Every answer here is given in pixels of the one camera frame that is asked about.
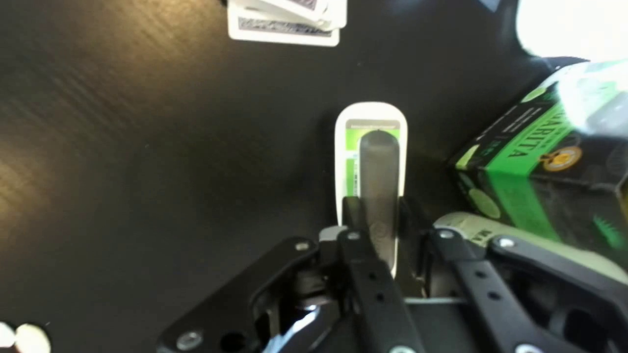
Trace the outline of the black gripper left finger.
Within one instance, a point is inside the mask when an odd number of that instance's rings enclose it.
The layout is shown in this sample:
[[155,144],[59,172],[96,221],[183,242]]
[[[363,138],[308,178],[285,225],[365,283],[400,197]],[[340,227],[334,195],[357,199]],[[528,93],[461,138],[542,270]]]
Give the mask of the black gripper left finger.
[[395,262],[375,244],[397,225],[397,197],[344,197],[338,225],[275,244],[169,323],[155,353],[420,353]]

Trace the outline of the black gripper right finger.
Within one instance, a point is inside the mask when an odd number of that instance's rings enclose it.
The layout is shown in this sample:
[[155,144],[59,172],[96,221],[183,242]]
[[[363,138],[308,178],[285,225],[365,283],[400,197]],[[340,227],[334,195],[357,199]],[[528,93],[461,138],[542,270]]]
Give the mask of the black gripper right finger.
[[628,282],[612,260],[467,211],[400,203],[428,353],[628,353]]

